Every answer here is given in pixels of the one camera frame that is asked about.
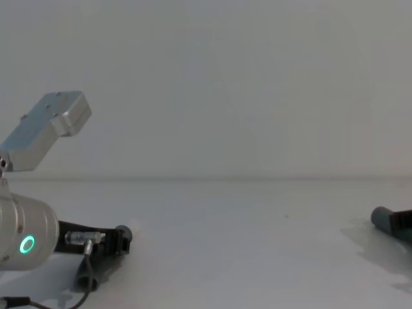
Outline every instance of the white wall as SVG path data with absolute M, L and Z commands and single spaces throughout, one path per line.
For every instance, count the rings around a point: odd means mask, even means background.
M 0 138 L 49 91 L 94 115 L 42 177 L 412 174 L 412 3 L 2 0 Z

